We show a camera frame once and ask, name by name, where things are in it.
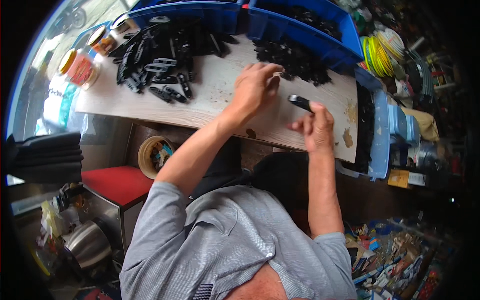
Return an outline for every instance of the glass jar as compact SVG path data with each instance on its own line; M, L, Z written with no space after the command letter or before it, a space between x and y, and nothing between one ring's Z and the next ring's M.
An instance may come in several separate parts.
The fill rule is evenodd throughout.
M110 33L107 34L107 27L102 25L92 33L88 39L87 45L92 47L96 53L107 56L110 51L116 48L117 41L110 35Z
M59 72L65 81L86 90L97 79L100 64L83 49L70 49L60 62Z

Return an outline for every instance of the hand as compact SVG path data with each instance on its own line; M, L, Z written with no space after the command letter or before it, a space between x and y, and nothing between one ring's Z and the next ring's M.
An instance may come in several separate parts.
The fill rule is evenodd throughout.
M310 101L310 109L313 113L307 113L287 127L303 134L309 154L333 155L333 116L318 102Z
M235 81L235 95L227 111L248 121L276 99L283 67L273 63L248 64Z

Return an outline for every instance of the yellow cable coil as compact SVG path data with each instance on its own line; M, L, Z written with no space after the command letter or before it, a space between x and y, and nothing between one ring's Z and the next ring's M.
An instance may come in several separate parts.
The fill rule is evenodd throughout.
M363 40L363 54L365 55L365 64L369 71L373 69L380 77L393 77L392 63L377 37L365 37Z

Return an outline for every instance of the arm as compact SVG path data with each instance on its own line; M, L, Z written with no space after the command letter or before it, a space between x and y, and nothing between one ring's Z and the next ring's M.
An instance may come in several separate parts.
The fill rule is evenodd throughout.
M171 183L190 195L227 139L276 98L280 78L273 74L282 70L275 64L247 65L235 82L231 104L175 152L155 181Z
M311 102L313 114L298 119L290 128L304 135L309 152L308 223L312 238L342 232L343 221L335 187L332 114L320 103Z

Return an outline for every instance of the tabletop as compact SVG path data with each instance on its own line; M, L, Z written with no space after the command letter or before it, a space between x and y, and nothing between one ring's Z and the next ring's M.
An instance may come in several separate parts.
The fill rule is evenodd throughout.
M197 75L191 84L193 98L186 104L175 101L168 104L147 89L143 94L136 94L126 86L118 86L117 65L113 64L112 58L97 55L96 60L101 63L100 75L89 89L79 94L75 111L201 128L229 105L234 93L233 84L243 67L258 61L252 41L245 36L235 38L239 43L228 44L230 53L224 58L215 55L194 58ZM332 82L319 87L300 78L293 81L282 78L276 103L238 129L235 135L274 146L305 150L303 136L286 128L287 123L306 112L287 101L289 95L297 94L321 102L328 108L335 119L335 157L354 162L358 122L355 78L331 70L328 74ZM172 87L182 93L179 84Z

